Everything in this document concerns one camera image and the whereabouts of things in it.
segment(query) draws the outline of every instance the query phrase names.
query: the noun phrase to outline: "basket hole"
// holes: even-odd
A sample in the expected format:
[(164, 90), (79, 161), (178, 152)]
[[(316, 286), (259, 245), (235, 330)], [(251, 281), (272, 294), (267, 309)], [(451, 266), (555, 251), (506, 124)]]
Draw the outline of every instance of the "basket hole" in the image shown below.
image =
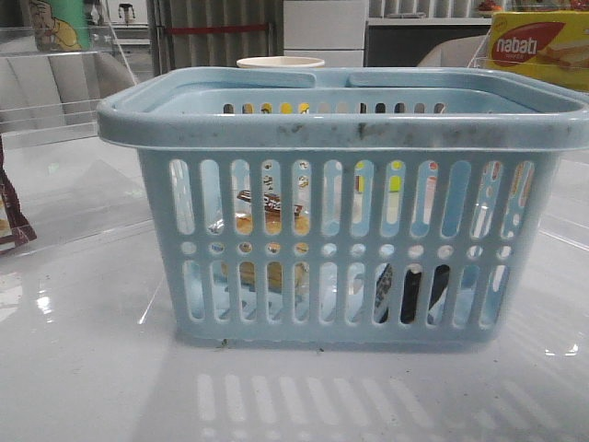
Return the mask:
[(337, 253), (338, 248), (335, 244), (333, 243), (328, 243), (325, 244), (322, 248), (321, 248), (321, 254), (326, 257), (326, 258), (331, 258), (332, 256), (335, 256), (335, 254)]
[(420, 164), (411, 222), (411, 234), (414, 237), (423, 237), (430, 229), (437, 177), (438, 164), (435, 161), (425, 161)]
[(229, 279), (236, 277), (235, 272), (231, 272), (231, 270), (233, 269), (230, 269), (226, 262), (211, 262), (210, 277), (211, 283), (213, 285), (212, 289), (214, 292), (214, 316), (221, 321), (229, 320), (229, 312), (231, 308), (229, 303), (229, 292), (227, 291), (227, 285)]
[(282, 103), (280, 105), (280, 113), (293, 113), (293, 105), (291, 103)]
[(242, 253), (250, 253), (252, 251), (251, 242), (242, 242), (239, 244), (239, 251)]
[(362, 258), (366, 252), (366, 246), (364, 244), (354, 244), (350, 248), (350, 254), (353, 258)]
[(482, 171), (479, 195), (477, 196), (472, 225), (470, 226), (472, 238), (484, 238), (489, 233), (502, 174), (503, 165), (499, 161), (490, 161)]
[(331, 106), (329, 103), (321, 102), (318, 106), (318, 113), (331, 113)]
[(440, 258), (441, 260), (447, 260), (452, 256), (453, 253), (454, 247), (448, 245), (442, 246), (438, 249), (438, 258)]
[(405, 163), (396, 160), (387, 164), (388, 192), (383, 201), (383, 219), (380, 227), (385, 237), (392, 237), (398, 233), (404, 179)]
[(467, 189), (470, 182), (470, 163), (457, 161), (450, 170), (450, 183), (445, 197), (442, 235), (452, 238), (458, 233), (464, 214)]
[(405, 273), (403, 284), (403, 300), (401, 302), (400, 320), (404, 324), (411, 324), (415, 321), (417, 313), (417, 298), (422, 284), (422, 267), (411, 265)]
[(460, 290), (456, 294), (456, 305), (454, 307), (453, 322), (457, 327), (464, 327), (467, 324), (477, 289), (479, 273), (480, 269), (477, 265), (465, 267), (462, 273)]
[(364, 303), (364, 264), (354, 263), (348, 267), (345, 317), (348, 322), (359, 321)]
[(512, 256), (512, 248), (510, 246), (503, 246), (497, 250), (497, 257), (502, 260), (505, 260), (510, 256)]
[(445, 113), (445, 104), (435, 103), (435, 106), (433, 106), (433, 113)]
[(481, 326), (489, 327), (497, 322), (508, 280), (509, 268), (504, 265), (498, 265), (489, 276), (487, 295), (480, 314)]
[(209, 232), (220, 235), (225, 230), (225, 220), (221, 205), (221, 184), (219, 181), (219, 165), (211, 159), (205, 159), (200, 166), (200, 196), (204, 224)]
[(309, 252), (309, 245), (306, 242), (297, 242), (294, 245), (294, 253), (298, 256), (305, 255)]
[(428, 307), (427, 323), (439, 325), (444, 314), (445, 299), (448, 282), (450, 281), (450, 267), (439, 265), (433, 274), (432, 292)]
[(194, 261), (186, 261), (182, 266), (184, 291), (191, 315), (196, 320), (204, 318), (204, 299), (202, 294), (201, 268)]
[(335, 111), (337, 113), (350, 113), (350, 105), (348, 103), (346, 103), (345, 101), (341, 101), (335, 107)]
[(220, 255), (225, 251), (225, 245), (222, 242), (212, 242), (209, 250), (213, 255)]
[(393, 267), (390, 264), (381, 264), (375, 272), (376, 290), (375, 303), (373, 305), (373, 321), (377, 324), (385, 322), (388, 318), (388, 303), (393, 286)]
[(335, 317), (335, 304), (338, 292), (338, 266), (325, 262), (319, 271), (319, 318), (332, 322)]
[(334, 159), (323, 167), (323, 201), (321, 210), (321, 233), (337, 235), (341, 221), (341, 176), (340, 161)]
[(395, 253), (395, 246), (392, 244), (383, 244), (378, 249), (378, 254), (383, 260), (390, 259), (393, 256), (393, 253)]
[(423, 255), (423, 246), (411, 246), (407, 254), (412, 260), (417, 260)]
[(266, 266), (266, 284), (268, 285), (268, 319), (279, 321), (283, 308), (283, 266), (279, 262), (269, 262)]
[(271, 255), (275, 255), (280, 252), (280, 244), (277, 242), (271, 242), (270, 244), (266, 245), (266, 251)]
[(176, 227), (178, 232), (190, 235), (194, 232), (194, 213), (192, 212), (191, 178), (188, 165), (181, 159), (169, 162), (169, 178), (172, 184)]
[(354, 189), (352, 200), (352, 230), (354, 237), (368, 233), (370, 206), (373, 192), (375, 165), (372, 161), (359, 161), (354, 168)]
[(309, 316), (309, 264), (297, 262), (294, 265), (294, 317), (297, 321), (308, 320)]
[(196, 244), (186, 241), (180, 245), (180, 249), (185, 255), (193, 255), (196, 253)]
[(476, 260), (477, 258), (482, 255), (482, 247), (481, 246), (472, 246), (467, 251), (467, 257), (471, 260)]

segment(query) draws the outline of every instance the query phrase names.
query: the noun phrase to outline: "basket slot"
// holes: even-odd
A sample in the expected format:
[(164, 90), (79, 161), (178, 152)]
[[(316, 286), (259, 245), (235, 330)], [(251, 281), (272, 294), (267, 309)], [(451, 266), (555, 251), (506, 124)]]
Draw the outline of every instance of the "basket slot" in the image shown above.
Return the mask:
[(184, 276), (184, 289), (191, 315), (196, 320), (203, 320), (205, 313), (200, 266), (194, 261), (185, 261), (182, 265), (182, 274)]
[(534, 178), (534, 163), (524, 161), (515, 169), (514, 180), (509, 192), (507, 210), (503, 218), (502, 238), (514, 238), (523, 223), (525, 206)]
[(467, 325), (475, 293), (479, 285), (480, 268), (478, 265), (468, 265), (462, 271), (460, 287), (456, 294), (456, 305), (454, 311), (454, 325), (463, 328)]
[(225, 262), (212, 261), (209, 266), (208, 279), (211, 286), (211, 301), (213, 303), (213, 314), (217, 321), (227, 321), (229, 318), (229, 294), (225, 290), (228, 286), (228, 267)]
[(383, 237), (394, 237), (398, 233), (399, 209), (403, 198), (403, 187), (405, 182), (405, 163), (392, 161), (387, 164), (387, 178), (383, 186), (386, 190), (385, 201), (383, 202), (383, 214), (380, 232)]
[(509, 267), (505, 265), (498, 265), (489, 275), (485, 301), (480, 313), (479, 324), (481, 327), (490, 327), (497, 321), (508, 280)]
[(474, 208), (475, 216), (470, 226), (472, 238), (484, 238), (489, 233), (502, 175), (503, 165), (499, 161), (490, 161), (483, 168)]
[(354, 237), (363, 237), (370, 227), (375, 166), (371, 161), (363, 160), (356, 163), (354, 169), (351, 234)]
[(495, 270), (495, 266), (492, 264), (484, 264), (479, 268), (479, 278), (474, 290), (474, 298), (472, 301), (470, 316), (468, 317), (467, 327), (480, 327), (480, 317), (485, 303), (486, 294), (489, 289), (489, 283), (492, 279), (492, 273)]
[(323, 209), (321, 233), (337, 235), (341, 222), (342, 166), (340, 161), (330, 160), (323, 168)]
[(169, 176), (176, 211), (176, 227), (183, 235), (194, 233), (194, 214), (188, 166), (181, 159), (169, 162)]
[[(283, 228), (287, 232), (293, 231), (293, 223), (295, 223), (295, 217), (300, 207), (300, 215), (306, 218), (308, 223), (308, 229), (312, 228), (313, 223), (313, 211), (311, 210), (311, 177), (312, 168), (311, 164), (305, 159), (296, 160), (291, 166), (291, 181), (285, 183), (285, 189), (292, 189), (291, 194), (285, 192), (283, 195), (283, 206), (294, 207), (294, 211), (289, 211), (287, 216), (283, 217)], [(295, 234), (308, 233), (305, 231), (294, 230)]]
[(200, 165), (200, 172), (198, 178), (191, 174), (192, 206), (202, 208), (204, 228), (218, 235), (224, 230), (219, 166), (211, 159), (205, 159)]
[(513, 177), (518, 167), (515, 161), (503, 165), (502, 180), (500, 186), (497, 188), (496, 206), (493, 209), (495, 215), (489, 226), (489, 238), (498, 239), (501, 237), (505, 214), (509, 210), (509, 192), (513, 186)]
[(330, 323), (335, 319), (338, 270), (337, 265), (333, 262), (321, 264), (319, 271), (319, 319), (322, 322)]
[(366, 285), (368, 294), (374, 293), (370, 298), (372, 306), (369, 311), (369, 318), (374, 323), (383, 323), (388, 317), (388, 305), (392, 296), (393, 285), (393, 267), (391, 264), (380, 264), (375, 271), (375, 289), (372, 290), (371, 284)]
[(428, 307), (427, 323), (440, 326), (444, 315), (445, 303), (448, 298), (449, 282), (452, 276), (450, 267), (443, 264), (435, 268), (432, 281), (432, 292)]
[(450, 165), (451, 163), (447, 162), (438, 162), (435, 163), (438, 165), (435, 177), (435, 189), (433, 192), (433, 201), (432, 207), (430, 210), (430, 223), (428, 229), (428, 238), (424, 241), (425, 243), (429, 243), (430, 238), (440, 238), (441, 231), (442, 231), (442, 224), (444, 222), (444, 214), (445, 214), (445, 202), (447, 200), (447, 194), (450, 184)]
[[(424, 177), (420, 177), (419, 163), (406, 162), (405, 163), (405, 176), (407, 180), (403, 186), (402, 198), (399, 201), (400, 211), (398, 214), (398, 234), (411, 238), (413, 218), (417, 219), (417, 215), (414, 215), (416, 205), (420, 204), (425, 206), (425, 184), (420, 186), (421, 181), (425, 180)], [(421, 198), (418, 194), (419, 190), (423, 191)]]
[[(291, 280), (294, 278), (296, 279), (299, 272), (306, 272), (304, 275), (305, 279), (301, 281), (298, 287), (295, 287), (292, 290), (294, 293), (294, 320), (298, 322), (308, 322), (309, 321), (309, 306), (310, 306), (310, 292), (309, 292), (309, 264), (307, 262), (297, 262), (294, 265), (293, 272), (291, 273)], [(289, 287), (293, 287), (294, 284), (291, 283), (287, 285)], [(289, 303), (292, 303), (292, 300), (288, 296), (288, 293), (284, 295), (284, 305), (286, 306), (287, 298)]]
[(460, 228), (470, 181), (470, 163), (458, 161), (450, 171), (450, 183), (445, 199), (445, 213), (442, 224), (442, 235), (453, 238)]
[(411, 324), (415, 321), (417, 312), (417, 300), (421, 292), (423, 269), (419, 264), (412, 264), (405, 271), (403, 283), (403, 297), (399, 319), (404, 324)]
[(417, 180), (417, 195), (411, 220), (411, 235), (421, 238), (427, 235), (432, 218), (433, 198), (438, 177), (438, 164), (425, 161), (420, 164)]

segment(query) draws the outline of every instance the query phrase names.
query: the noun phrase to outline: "light blue basket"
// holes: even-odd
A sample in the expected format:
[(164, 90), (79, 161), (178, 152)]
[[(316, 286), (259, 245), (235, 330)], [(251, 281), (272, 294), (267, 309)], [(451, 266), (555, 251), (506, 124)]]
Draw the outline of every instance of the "light blue basket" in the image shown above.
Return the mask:
[(191, 68), (98, 123), (138, 149), (185, 332), (465, 343), (497, 331), (588, 101), (483, 70)]

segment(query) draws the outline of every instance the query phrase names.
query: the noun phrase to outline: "snack package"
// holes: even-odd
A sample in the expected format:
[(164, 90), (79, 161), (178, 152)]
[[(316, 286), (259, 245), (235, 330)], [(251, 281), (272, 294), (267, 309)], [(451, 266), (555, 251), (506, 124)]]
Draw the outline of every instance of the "snack package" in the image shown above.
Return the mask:
[(0, 254), (36, 237), (29, 221), (20, 212), (17, 192), (4, 171), (4, 149), (0, 137)]
[(589, 12), (498, 12), (485, 67), (589, 91)]
[[(240, 191), (237, 194), (237, 199), (242, 202), (250, 202), (251, 194), (250, 191)], [(264, 206), (265, 206), (265, 223), (266, 231), (275, 235), (282, 229), (281, 221), (281, 201), (280, 197), (274, 193), (264, 193)], [(223, 220), (217, 221), (209, 229), (212, 232), (218, 232), (224, 227)], [(253, 217), (249, 213), (237, 213), (236, 214), (236, 228), (239, 233), (248, 235), (253, 230)], [(307, 215), (303, 215), (303, 206), (296, 204), (294, 206), (294, 229), (296, 233), (305, 235), (309, 231), (309, 218)], [(242, 244), (241, 251), (247, 253), (252, 247), (247, 242)], [(268, 246), (271, 250), (278, 252), (280, 250), (280, 244), (277, 242), (271, 242)], [(308, 251), (308, 246), (305, 243), (297, 245), (298, 251), (301, 254), (305, 254)], [(221, 266), (223, 277), (227, 277), (228, 268), (223, 262)], [(244, 261), (239, 268), (239, 277), (242, 286), (256, 285), (256, 274), (255, 268), (252, 262)], [(308, 267), (306, 264), (298, 263), (294, 268), (294, 287), (297, 293), (300, 293), (301, 289), (306, 285), (308, 278)], [(280, 293), (283, 288), (283, 267), (278, 262), (272, 262), (268, 266), (268, 288), (273, 291)]]

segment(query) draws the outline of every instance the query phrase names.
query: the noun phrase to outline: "wafer package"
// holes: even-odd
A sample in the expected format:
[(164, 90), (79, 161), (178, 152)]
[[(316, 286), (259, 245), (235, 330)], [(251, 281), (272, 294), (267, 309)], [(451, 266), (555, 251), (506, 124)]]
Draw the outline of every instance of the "wafer package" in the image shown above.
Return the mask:
[(589, 12), (494, 14), (486, 67), (589, 91)]

